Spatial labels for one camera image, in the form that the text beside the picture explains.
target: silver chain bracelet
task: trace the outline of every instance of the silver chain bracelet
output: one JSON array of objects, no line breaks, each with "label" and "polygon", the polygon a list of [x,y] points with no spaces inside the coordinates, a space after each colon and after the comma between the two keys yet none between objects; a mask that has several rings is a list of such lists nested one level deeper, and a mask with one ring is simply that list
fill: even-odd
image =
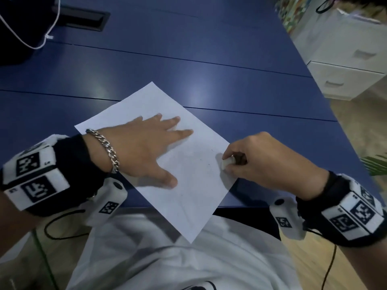
[{"label": "silver chain bracelet", "polygon": [[111,163],[113,164],[113,169],[111,170],[111,173],[117,173],[119,171],[120,162],[119,162],[119,159],[117,157],[116,151],[110,145],[110,142],[106,139],[105,136],[103,136],[102,134],[100,134],[96,130],[86,129],[86,133],[94,135],[94,137],[96,139],[98,139],[99,142],[104,146],[104,148],[108,152]]}]

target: green plant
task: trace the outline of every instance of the green plant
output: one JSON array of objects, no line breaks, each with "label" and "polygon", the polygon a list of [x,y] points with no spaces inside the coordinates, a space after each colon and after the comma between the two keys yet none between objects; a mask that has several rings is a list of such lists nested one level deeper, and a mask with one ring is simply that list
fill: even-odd
[{"label": "green plant", "polygon": [[376,155],[378,158],[372,156],[365,156],[360,160],[365,165],[371,176],[387,175],[387,156]]}]

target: hand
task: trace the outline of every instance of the hand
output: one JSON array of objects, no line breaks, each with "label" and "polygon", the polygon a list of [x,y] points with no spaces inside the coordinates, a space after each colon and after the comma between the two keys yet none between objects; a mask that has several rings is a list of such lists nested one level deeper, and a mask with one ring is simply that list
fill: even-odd
[{"label": "hand", "polygon": [[[151,177],[171,188],[177,179],[162,169],[156,159],[167,151],[167,147],[190,136],[192,130],[168,131],[176,126],[180,117],[161,121],[161,114],[143,121],[138,117],[123,125],[98,130],[106,137],[117,153],[120,171],[133,177]],[[84,135],[91,160],[103,171],[110,172],[112,163],[101,143],[90,134]]]},{"label": "hand", "polygon": [[231,143],[223,159],[235,155],[244,165],[228,165],[226,171],[274,190],[288,191],[310,200],[322,193],[329,172],[280,143],[267,132],[260,132]]}]

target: eraser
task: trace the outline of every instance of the eraser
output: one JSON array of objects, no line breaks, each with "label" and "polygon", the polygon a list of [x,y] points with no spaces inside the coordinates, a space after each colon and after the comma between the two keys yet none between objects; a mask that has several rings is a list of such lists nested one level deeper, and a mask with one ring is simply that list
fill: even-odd
[{"label": "eraser", "polygon": [[235,163],[236,163],[236,160],[235,160],[234,156],[231,156],[231,157],[227,158],[226,160],[223,160],[222,161],[222,170],[224,170],[229,164],[235,165]]}]

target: black bag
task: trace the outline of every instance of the black bag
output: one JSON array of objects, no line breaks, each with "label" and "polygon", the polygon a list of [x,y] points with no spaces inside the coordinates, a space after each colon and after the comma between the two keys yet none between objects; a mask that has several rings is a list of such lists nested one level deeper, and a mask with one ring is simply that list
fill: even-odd
[{"label": "black bag", "polygon": [[[0,0],[0,15],[27,45],[36,48],[55,20],[55,0]],[[28,48],[0,20],[0,65],[19,64],[29,58]]]}]

